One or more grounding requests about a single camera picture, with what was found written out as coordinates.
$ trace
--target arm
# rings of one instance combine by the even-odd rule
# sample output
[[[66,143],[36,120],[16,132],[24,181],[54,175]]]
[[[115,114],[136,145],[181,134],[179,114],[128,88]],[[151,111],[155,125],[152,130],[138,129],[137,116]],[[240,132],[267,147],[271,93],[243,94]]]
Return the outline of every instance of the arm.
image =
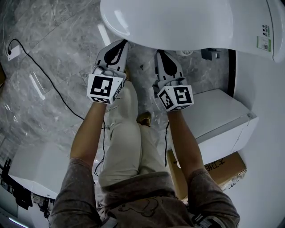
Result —
[[[177,159],[188,185],[189,212],[195,224],[237,227],[240,217],[230,198],[223,193],[204,168],[202,155],[181,111],[168,113]]]
[[[106,105],[93,103],[72,144],[67,173],[51,214],[52,227],[99,227],[92,165]]]
[[[167,115],[177,159],[185,178],[188,179],[193,171],[204,169],[202,155],[182,112],[168,112]]]
[[[71,147],[70,158],[79,158],[91,168],[97,153],[106,104],[93,103]]]

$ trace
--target black wire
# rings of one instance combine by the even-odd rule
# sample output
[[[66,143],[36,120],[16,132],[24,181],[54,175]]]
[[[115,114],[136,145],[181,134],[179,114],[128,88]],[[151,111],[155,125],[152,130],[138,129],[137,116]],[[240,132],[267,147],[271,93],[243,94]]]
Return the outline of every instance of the black wire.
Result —
[[[33,59],[33,57],[31,57],[31,56],[26,52],[26,50],[24,49],[24,47],[23,47],[23,45],[21,44],[20,41],[18,41],[17,39],[12,39],[11,42],[10,42],[10,44],[9,44],[9,46],[8,46],[8,53],[10,52],[10,45],[11,45],[12,41],[17,41],[17,42],[21,45],[21,47],[22,47],[23,51],[25,52],[25,54],[26,54],[27,56],[29,56],[29,57],[31,58],[31,60],[41,69],[41,71],[42,71],[42,72],[45,74],[45,76],[49,79],[49,81],[50,81],[50,83],[52,84],[53,88],[57,91],[58,95],[61,97],[61,99],[62,99],[63,103],[66,105],[66,107],[67,107],[74,115],[76,115],[76,116],[79,117],[80,119],[84,120],[81,116],[79,116],[79,115],[77,115],[75,112],[73,112],[72,109],[67,105],[67,103],[64,101],[62,95],[60,94],[60,92],[57,90],[57,88],[56,88],[55,85],[53,84],[53,81],[52,81],[52,80],[50,79],[50,77],[46,74],[46,72],[36,63],[36,61]]]
[[[57,91],[58,95],[61,97],[61,100],[62,100],[63,103],[66,105],[66,107],[67,107],[74,115],[76,115],[76,116],[79,117],[80,119],[84,120],[84,118],[82,118],[81,116],[79,116],[79,115],[77,115],[75,112],[73,112],[72,109],[67,105],[67,103],[64,101],[64,99],[63,99],[61,93],[57,90],[57,88],[56,88],[55,85],[53,84],[53,82],[52,82],[52,80],[50,79],[50,77],[49,77],[49,76],[46,74],[46,72],[36,63],[36,61],[33,59],[33,57],[31,57],[31,56],[26,52],[26,50],[24,49],[23,45],[21,44],[21,42],[20,42],[18,39],[12,39],[12,40],[11,40],[11,42],[9,43],[9,46],[8,46],[8,53],[10,52],[10,45],[11,45],[12,41],[17,41],[17,42],[21,45],[21,47],[22,47],[23,51],[25,52],[25,54],[26,54],[27,56],[29,56],[29,57],[31,58],[31,60],[41,69],[41,71],[44,73],[44,75],[49,79],[49,81],[50,81],[50,83],[52,84],[53,88]],[[97,168],[103,163],[104,158],[105,158],[105,129],[106,129],[106,125],[105,125],[105,120],[104,120],[104,119],[103,119],[103,123],[104,123],[103,158],[102,158],[101,162],[100,162],[100,163],[96,166],[96,168],[95,168],[94,174],[95,174],[96,176],[98,176],[98,174],[97,174]]]
[[[165,151],[164,151],[164,159],[165,159],[165,167],[167,165],[167,160],[166,160],[166,150],[167,150],[167,129],[168,129],[168,126],[169,126],[169,121],[167,123],[167,126],[165,128]]]
[[[102,158],[102,160],[99,162],[99,164],[96,166],[96,168],[95,168],[95,172],[94,172],[94,174],[96,175],[96,176],[99,176],[98,175],[98,173],[97,173],[97,169],[98,169],[98,167],[103,163],[103,161],[104,161],[104,158],[105,158],[105,129],[106,129],[106,124],[105,124],[105,120],[103,120],[103,124],[104,124],[104,127],[103,127],[103,158]]]

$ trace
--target toilet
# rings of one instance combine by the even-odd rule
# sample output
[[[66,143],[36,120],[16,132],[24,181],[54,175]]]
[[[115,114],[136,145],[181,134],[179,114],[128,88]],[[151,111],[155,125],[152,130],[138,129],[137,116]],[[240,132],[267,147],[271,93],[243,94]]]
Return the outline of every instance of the toilet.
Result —
[[[119,37],[163,50],[233,49],[281,62],[284,0],[101,0]]]

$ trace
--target shoe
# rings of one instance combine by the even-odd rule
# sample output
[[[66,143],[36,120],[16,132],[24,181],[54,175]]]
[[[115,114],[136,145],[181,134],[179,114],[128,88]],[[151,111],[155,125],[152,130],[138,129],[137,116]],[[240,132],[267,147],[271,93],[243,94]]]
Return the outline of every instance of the shoe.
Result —
[[[150,112],[145,112],[143,114],[140,114],[137,117],[137,122],[142,126],[145,125],[145,126],[150,127],[151,126],[151,114],[150,114]]]
[[[125,66],[124,73],[126,74],[126,80],[130,81],[130,69],[128,68],[128,66]]]

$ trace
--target gray t-shirt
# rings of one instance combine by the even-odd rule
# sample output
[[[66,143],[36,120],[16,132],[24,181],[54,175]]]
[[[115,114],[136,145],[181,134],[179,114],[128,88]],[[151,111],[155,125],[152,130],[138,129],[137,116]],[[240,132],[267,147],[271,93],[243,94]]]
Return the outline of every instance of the gray t-shirt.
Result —
[[[91,169],[70,160],[51,214],[52,228],[236,228],[240,217],[205,169],[188,181],[189,206],[178,200],[167,172],[138,175],[102,188],[105,201],[95,200]]]

